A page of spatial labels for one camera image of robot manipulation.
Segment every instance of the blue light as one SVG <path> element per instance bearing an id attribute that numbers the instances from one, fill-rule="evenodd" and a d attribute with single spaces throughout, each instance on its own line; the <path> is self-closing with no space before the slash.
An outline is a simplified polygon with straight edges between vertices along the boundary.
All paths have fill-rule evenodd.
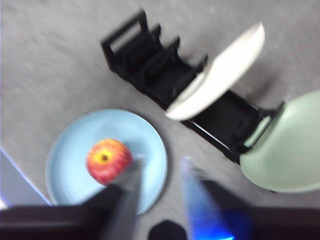
<path id="1" fill-rule="evenodd" d="M 182 178 L 183 199 L 193 239 L 234 240 L 219 207 L 189 166 L 183 164 Z"/>
<path id="2" fill-rule="evenodd" d="M 231 237 L 228 237 L 228 238 L 225 238 L 225 239 L 221 239 L 221 240 L 234 240 L 235 237 L 234 236 L 231 236 Z"/>

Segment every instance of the light blue plate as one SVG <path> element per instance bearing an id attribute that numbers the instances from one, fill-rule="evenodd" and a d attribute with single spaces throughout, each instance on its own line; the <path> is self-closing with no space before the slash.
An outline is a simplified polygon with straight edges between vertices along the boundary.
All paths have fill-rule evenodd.
<path id="1" fill-rule="evenodd" d="M 124 143 L 133 158 L 144 155 L 138 214 L 157 200 L 167 175 L 167 154 L 157 131 L 140 116 L 118 109 L 89 113 L 67 127 L 53 144 L 47 161 L 46 184 L 55 205 L 79 204 L 105 186 L 86 168 L 86 156 L 102 139 Z"/>

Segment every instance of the gray floor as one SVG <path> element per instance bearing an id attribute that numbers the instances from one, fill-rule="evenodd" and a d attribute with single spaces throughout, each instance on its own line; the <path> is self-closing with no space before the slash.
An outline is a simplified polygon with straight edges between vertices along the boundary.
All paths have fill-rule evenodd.
<path id="1" fill-rule="evenodd" d="M 191 62 L 216 56 L 262 21 L 266 41 L 254 66 L 232 88 L 262 107 L 274 107 L 320 88 L 320 1 L 317 0 L 29 0 L 1 1 L 1 148 L 45 194 L 48 151 L 81 115 L 119 108 L 146 118 L 169 156 L 165 189 L 139 218 L 136 239 L 163 219 L 186 226 L 179 160 L 192 156 L 212 178 L 259 206 L 320 207 L 320 191 L 273 194 L 249 182 L 239 166 L 107 67 L 99 41 L 144 8 L 149 25 L 161 23 L 163 42 L 180 35 Z"/>

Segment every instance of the apple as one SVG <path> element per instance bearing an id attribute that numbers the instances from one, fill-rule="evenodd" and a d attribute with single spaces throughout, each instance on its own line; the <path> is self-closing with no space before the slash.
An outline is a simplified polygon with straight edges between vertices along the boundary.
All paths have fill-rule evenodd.
<path id="1" fill-rule="evenodd" d="M 104 139 L 97 142 L 86 157 L 86 168 L 100 184 L 107 185 L 131 163 L 129 149 L 120 141 Z"/>

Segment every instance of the light green plate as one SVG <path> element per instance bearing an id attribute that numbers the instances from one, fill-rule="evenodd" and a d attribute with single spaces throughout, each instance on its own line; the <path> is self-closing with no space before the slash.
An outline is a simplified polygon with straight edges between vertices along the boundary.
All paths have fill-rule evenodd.
<path id="1" fill-rule="evenodd" d="M 320 90 L 285 104 L 253 149 L 240 156 L 240 165 L 265 189 L 320 189 Z"/>

